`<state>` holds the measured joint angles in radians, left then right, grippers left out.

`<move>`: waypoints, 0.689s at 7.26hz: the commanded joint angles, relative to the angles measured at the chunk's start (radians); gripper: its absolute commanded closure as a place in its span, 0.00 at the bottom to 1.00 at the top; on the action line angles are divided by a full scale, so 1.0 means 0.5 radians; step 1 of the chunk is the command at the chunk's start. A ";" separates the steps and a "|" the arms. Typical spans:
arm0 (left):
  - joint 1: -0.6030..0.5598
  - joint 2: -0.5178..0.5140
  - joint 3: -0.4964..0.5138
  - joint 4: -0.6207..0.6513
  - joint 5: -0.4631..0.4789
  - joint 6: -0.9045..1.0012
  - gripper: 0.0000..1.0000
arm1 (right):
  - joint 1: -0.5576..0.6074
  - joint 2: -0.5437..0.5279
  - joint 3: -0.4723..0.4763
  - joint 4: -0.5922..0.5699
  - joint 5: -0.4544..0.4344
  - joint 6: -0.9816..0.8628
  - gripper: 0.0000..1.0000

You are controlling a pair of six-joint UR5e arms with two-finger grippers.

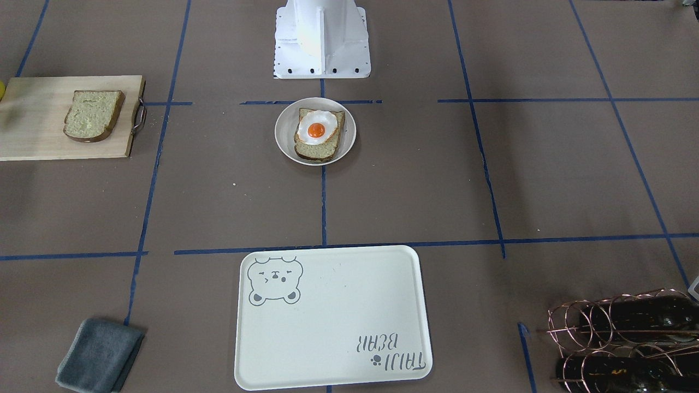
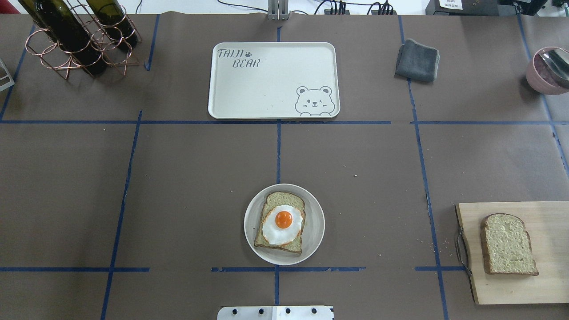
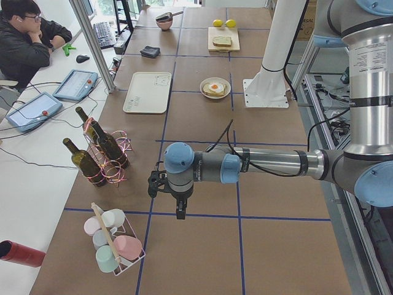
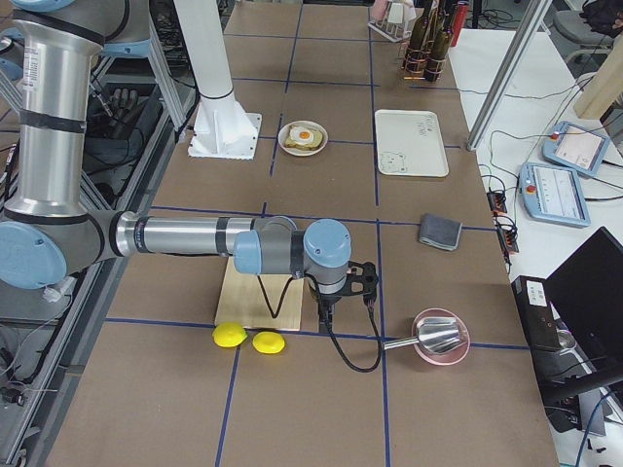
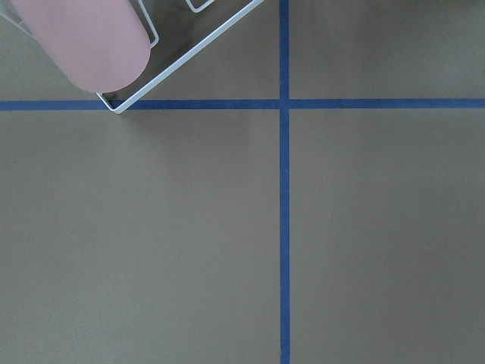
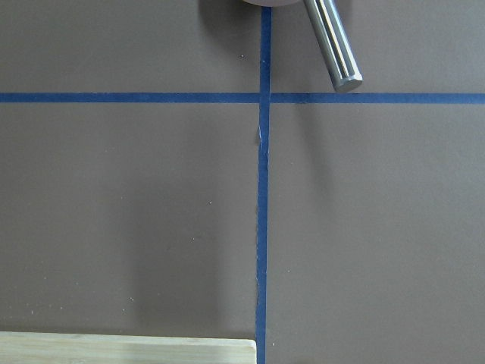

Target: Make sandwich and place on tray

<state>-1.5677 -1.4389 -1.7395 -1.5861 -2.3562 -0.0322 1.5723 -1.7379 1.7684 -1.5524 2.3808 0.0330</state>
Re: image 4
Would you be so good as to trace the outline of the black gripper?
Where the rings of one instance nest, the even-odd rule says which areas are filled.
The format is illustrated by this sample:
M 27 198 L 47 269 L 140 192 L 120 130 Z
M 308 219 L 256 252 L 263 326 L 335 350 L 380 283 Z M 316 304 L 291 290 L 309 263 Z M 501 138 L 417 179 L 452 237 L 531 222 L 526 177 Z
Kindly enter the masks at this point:
M 335 313 L 337 297 L 334 294 L 320 294 L 318 296 L 318 314 L 321 322 L 332 322 Z

